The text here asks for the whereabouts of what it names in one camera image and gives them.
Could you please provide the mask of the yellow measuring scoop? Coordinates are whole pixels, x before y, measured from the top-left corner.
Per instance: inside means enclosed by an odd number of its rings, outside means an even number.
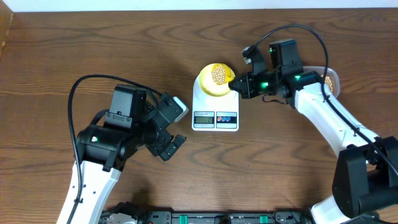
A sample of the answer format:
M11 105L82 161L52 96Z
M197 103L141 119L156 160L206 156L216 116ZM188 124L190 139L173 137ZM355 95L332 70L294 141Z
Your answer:
M211 77L217 85L222 85L234 80L234 73L227 65L217 63L211 69Z

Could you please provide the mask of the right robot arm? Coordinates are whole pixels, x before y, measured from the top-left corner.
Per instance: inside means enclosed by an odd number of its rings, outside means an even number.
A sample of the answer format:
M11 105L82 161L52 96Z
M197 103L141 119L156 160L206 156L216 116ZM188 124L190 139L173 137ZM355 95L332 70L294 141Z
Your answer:
M310 207L302 223L380 223L374 212L397 204L397 139L380 138L336 99L325 67L305 67L293 39L270 43L272 70L258 47L242 51L252 71L229 82L242 98L279 96L318 129L338 158L332 195Z

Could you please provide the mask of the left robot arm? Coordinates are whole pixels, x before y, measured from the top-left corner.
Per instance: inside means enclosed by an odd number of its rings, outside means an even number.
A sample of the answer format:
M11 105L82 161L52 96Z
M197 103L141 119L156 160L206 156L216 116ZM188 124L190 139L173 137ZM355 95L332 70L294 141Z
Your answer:
M186 115L186 105L167 93L152 105L148 96L143 90L115 91L110 109L98 112L75 136L76 161L58 223L98 223L126 161L139 147L167 161L186 141L167 131Z

